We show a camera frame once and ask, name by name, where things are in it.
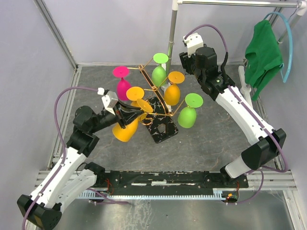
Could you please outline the orange wine glass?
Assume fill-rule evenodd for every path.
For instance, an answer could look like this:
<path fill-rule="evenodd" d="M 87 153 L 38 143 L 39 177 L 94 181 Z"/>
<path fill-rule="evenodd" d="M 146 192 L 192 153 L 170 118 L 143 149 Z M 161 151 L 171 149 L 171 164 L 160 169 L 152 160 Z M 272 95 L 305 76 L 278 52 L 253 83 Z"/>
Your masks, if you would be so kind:
<path fill-rule="evenodd" d="M 181 84 L 185 80 L 185 75 L 179 71 L 172 71 L 168 75 L 168 80 L 171 85 L 167 87 L 164 93 L 164 101 L 167 105 L 175 106 L 179 103 L 180 88 L 178 84 Z"/>
<path fill-rule="evenodd" d="M 126 92 L 126 97 L 131 101 L 130 105 L 140 108 L 138 99 L 142 100 L 144 97 L 144 90 L 141 87 L 131 87 Z"/>
<path fill-rule="evenodd" d="M 139 122 L 146 119 L 147 115 L 153 112 L 153 108 L 147 101 L 143 99 L 137 99 L 136 103 L 144 113 L 134 119 L 130 124 L 125 126 L 125 128 L 122 128 L 119 124 L 116 124 L 112 128 L 114 137 L 122 142 L 128 142 L 137 131 Z"/>

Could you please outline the orange wine glass front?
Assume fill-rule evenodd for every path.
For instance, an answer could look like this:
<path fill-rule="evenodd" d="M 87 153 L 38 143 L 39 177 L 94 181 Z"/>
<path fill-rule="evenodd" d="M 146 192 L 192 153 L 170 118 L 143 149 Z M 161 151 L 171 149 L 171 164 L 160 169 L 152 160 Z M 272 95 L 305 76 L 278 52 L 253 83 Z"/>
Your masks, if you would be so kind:
<path fill-rule="evenodd" d="M 125 126 L 125 128 L 122 128 L 119 124 L 116 124 L 112 128 L 114 137 L 122 142 L 128 142 L 137 131 L 139 122 L 146 119 L 147 115 L 153 112 L 153 108 L 147 101 L 143 99 L 137 99 L 136 103 L 144 113 L 134 119 L 130 124 Z"/>

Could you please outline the green wine glass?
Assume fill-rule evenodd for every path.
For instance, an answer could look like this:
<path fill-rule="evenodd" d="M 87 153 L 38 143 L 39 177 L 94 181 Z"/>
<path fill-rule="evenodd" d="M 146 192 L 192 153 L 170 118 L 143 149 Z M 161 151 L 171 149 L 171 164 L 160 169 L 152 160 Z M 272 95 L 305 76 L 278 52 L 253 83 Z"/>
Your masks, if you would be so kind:
<path fill-rule="evenodd" d="M 152 82 L 158 88 L 166 79 L 166 70 L 162 65 L 168 62 L 168 56 L 164 53 L 156 53 L 153 60 L 158 66 L 152 72 Z"/>
<path fill-rule="evenodd" d="M 196 108 L 203 105 L 203 98 L 197 93 L 189 93 L 185 97 L 186 107 L 184 107 L 178 116 L 178 123 L 183 128 L 194 126 L 197 118 Z"/>

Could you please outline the pink plastic cup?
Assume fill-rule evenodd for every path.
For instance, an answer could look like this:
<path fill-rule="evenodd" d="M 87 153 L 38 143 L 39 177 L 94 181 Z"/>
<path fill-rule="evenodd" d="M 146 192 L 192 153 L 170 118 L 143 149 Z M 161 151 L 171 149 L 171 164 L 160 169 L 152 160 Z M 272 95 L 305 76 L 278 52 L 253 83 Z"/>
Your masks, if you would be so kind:
<path fill-rule="evenodd" d="M 126 66 L 118 66 L 113 69 L 113 76 L 120 79 L 117 84 L 117 95 L 122 101 L 128 101 L 126 96 L 127 90 L 131 88 L 131 84 L 125 79 L 129 75 L 130 70 Z"/>

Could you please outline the green wine glass front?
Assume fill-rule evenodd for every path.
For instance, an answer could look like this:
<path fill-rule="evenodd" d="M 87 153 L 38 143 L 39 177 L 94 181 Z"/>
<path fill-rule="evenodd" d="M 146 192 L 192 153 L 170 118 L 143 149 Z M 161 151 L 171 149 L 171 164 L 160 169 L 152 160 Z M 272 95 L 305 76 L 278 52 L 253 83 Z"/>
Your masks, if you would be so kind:
<path fill-rule="evenodd" d="M 197 93 L 189 93 L 185 97 L 186 107 L 184 107 L 178 116 L 178 123 L 183 128 L 194 126 L 197 118 L 196 108 L 203 105 L 203 98 Z"/>

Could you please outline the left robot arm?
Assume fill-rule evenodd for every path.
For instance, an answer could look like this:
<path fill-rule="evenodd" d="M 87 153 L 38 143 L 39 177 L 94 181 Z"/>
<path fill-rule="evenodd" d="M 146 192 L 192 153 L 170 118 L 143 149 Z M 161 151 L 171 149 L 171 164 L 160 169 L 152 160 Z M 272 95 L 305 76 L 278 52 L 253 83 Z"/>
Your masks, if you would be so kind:
<path fill-rule="evenodd" d="M 75 112 L 74 129 L 63 153 L 44 181 L 30 195 L 21 195 L 17 206 L 23 215 L 22 229 L 32 222 L 43 230 L 52 230 L 65 209 L 85 190 L 105 184 L 104 167 L 89 163 L 71 182 L 72 174 L 91 154 L 99 138 L 95 132 L 113 124 L 122 128 L 135 121 L 144 111 L 135 106 L 117 102 L 113 111 L 97 114 L 89 106 Z"/>

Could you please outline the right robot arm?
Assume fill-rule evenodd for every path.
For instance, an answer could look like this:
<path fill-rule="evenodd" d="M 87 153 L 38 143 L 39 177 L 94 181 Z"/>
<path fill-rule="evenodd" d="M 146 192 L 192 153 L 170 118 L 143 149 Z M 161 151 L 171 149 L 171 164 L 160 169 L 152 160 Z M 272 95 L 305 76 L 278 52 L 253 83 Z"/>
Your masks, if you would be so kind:
<path fill-rule="evenodd" d="M 266 163 L 283 155 L 286 133 L 266 123 L 241 95 L 225 71 L 227 54 L 220 66 L 215 50 L 207 46 L 197 48 L 191 55 L 182 52 L 179 58 L 185 72 L 194 75 L 202 91 L 230 114 L 250 144 L 239 157 L 220 170 L 219 180 L 224 187 L 231 187 L 237 177 L 266 168 Z"/>

